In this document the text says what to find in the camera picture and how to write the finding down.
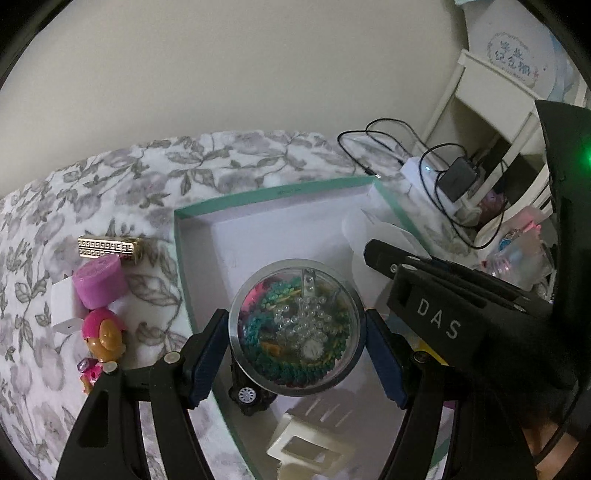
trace blue gripper pad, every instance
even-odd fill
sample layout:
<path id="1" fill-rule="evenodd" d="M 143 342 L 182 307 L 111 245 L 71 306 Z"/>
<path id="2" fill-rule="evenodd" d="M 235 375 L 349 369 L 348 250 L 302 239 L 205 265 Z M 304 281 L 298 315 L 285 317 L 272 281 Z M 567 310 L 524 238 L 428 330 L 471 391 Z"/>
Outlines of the blue gripper pad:
<path id="1" fill-rule="evenodd" d="M 414 376 L 418 373 L 411 362 L 413 350 L 403 336 L 390 332 L 376 310 L 367 310 L 365 346 L 384 393 L 400 408 L 408 406 Z"/>
<path id="2" fill-rule="evenodd" d="M 202 353 L 193 368 L 193 388 L 189 395 L 189 400 L 194 407 L 197 407 L 199 402 L 205 400 L 209 395 L 212 389 L 213 379 L 219 370 L 224 353 L 226 353 L 226 349 L 228 348 L 230 341 L 228 334 L 228 313 L 225 312 L 215 325 L 208 325 L 199 336 L 201 337 L 199 338 L 199 344 L 202 348 Z"/>

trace pink toy figure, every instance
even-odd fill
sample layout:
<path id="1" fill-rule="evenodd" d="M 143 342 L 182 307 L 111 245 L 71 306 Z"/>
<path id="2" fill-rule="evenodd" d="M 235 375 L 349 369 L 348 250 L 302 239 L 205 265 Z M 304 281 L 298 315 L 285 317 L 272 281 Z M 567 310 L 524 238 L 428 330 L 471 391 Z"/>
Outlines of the pink toy figure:
<path id="1" fill-rule="evenodd" d="M 127 330 L 121 319 L 104 307 L 90 312 L 82 323 L 82 338 L 86 341 L 88 350 L 96 359 L 84 359 L 78 364 L 78 371 L 82 373 L 80 380 L 84 384 L 85 392 L 92 391 L 96 380 L 102 372 L 99 362 L 113 362 L 125 352 L 125 344 L 121 332 Z"/>
<path id="2" fill-rule="evenodd" d="M 121 332 L 127 330 L 121 319 L 107 308 L 90 312 L 82 323 L 82 338 L 99 362 L 118 360 L 125 352 Z"/>

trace white wall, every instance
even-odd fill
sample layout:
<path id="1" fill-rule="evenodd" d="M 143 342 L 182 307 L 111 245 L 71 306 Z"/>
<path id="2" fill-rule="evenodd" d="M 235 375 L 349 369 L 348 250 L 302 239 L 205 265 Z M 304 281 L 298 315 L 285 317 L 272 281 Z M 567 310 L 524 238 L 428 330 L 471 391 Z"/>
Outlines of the white wall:
<path id="1" fill-rule="evenodd" d="M 0 90 L 0 194 L 174 135 L 420 131 L 465 42 L 453 0 L 74 0 Z"/>

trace pink item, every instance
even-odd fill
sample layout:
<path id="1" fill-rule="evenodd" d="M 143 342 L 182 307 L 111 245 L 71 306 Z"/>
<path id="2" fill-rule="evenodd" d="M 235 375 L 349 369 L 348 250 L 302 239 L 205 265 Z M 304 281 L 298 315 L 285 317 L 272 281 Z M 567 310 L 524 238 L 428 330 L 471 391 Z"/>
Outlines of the pink item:
<path id="1" fill-rule="evenodd" d="M 100 309 L 90 312 L 84 319 L 84 322 L 82 323 L 82 338 L 84 340 L 87 338 L 98 338 L 100 324 L 106 319 L 113 320 L 119 331 L 123 332 L 127 330 L 125 324 L 117 315 L 109 309 L 101 307 Z"/>
<path id="2" fill-rule="evenodd" d="M 94 258 L 72 276 L 76 293 L 89 310 L 105 307 L 127 293 L 127 282 L 117 254 Z"/>
<path id="3" fill-rule="evenodd" d="M 246 298 L 244 299 L 244 302 L 242 302 L 242 307 L 240 309 L 243 312 L 248 312 L 252 306 L 256 305 L 257 302 L 259 302 L 259 300 L 263 298 L 264 295 L 265 286 L 263 285 L 263 282 L 261 282 L 258 285 L 256 285 L 250 292 L 248 292 L 248 295 L 246 295 Z"/>
<path id="4" fill-rule="evenodd" d="M 83 358 L 78 363 L 78 371 L 94 386 L 103 371 L 103 367 L 96 358 Z"/>

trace colorful beads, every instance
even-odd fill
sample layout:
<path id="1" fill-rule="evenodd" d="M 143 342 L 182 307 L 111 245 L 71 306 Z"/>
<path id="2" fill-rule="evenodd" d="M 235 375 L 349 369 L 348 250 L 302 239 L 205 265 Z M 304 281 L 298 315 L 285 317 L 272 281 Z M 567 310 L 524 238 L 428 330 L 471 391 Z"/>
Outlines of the colorful beads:
<path id="1" fill-rule="evenodd" d="M 318 283 L 314 290 L 325 292 Z M 241 323 L 243 351 L 255 370 L 289 387 L 324 378 L 346 349 L 349 313 L 325 295 L 302 297 L 300 277 L 264 284 L 258 298 L 242 310 Z"/>

